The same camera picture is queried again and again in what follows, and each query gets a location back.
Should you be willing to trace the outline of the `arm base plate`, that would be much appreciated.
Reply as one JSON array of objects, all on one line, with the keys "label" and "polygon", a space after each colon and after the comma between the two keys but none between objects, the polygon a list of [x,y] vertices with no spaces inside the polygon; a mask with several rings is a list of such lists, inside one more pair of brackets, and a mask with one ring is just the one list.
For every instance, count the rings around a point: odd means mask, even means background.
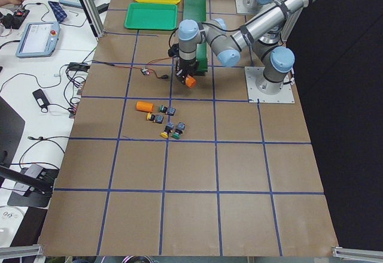
[{"label": "arm base plate", "polygon": [[257,0],[235,0],[238,14],[257,14],[260,6]]},{"label": "arm base plate", "polygon": [[245,79],[248,102],[265,104],[294,104],[292,85],[288,74],[283,81],[271,83],[263,74],[264,67],[246,66]]}]

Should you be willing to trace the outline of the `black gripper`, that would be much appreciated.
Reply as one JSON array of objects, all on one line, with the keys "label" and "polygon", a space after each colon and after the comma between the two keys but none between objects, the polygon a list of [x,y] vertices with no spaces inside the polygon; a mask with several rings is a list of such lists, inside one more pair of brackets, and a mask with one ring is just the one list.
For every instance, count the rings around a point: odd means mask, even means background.
[{"label": "black gripper", "polygon": [[194,75],[199,67],[199,61],[196,58],[185,60],[179,58],[178,65],[176,66],[176,76],[179,82],[183,85],[186,84],[186,77]]}]

